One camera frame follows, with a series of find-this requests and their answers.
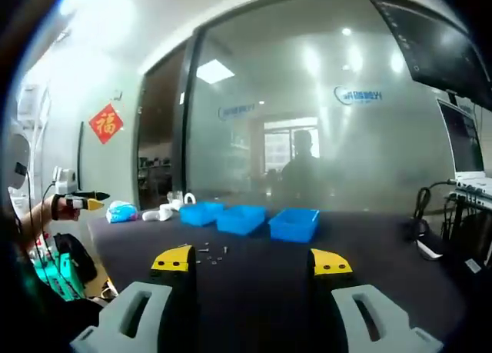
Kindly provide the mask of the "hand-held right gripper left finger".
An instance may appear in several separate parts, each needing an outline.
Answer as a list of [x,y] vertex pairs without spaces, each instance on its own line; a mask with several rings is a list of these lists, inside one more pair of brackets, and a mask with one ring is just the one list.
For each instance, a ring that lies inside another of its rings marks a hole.
[[195,248],[171,248],[106,305],[97,326],[71,342],[74,352],[196,352],[198,288]]

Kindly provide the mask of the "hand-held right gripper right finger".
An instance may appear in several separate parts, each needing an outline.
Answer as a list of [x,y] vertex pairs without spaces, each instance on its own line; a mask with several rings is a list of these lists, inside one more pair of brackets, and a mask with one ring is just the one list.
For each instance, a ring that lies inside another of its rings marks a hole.
[[419,327],[382,291],[363,284],[337,253],[307,251],[308,336],[316,352],[440,352],[444,344]]

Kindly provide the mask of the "person's left hand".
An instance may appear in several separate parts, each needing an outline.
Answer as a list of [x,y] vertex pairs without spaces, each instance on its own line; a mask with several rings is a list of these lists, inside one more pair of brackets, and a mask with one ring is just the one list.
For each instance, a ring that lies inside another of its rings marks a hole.
[[58,204],[56,214],[59,221],[78,221],[80,210],[62,203]]

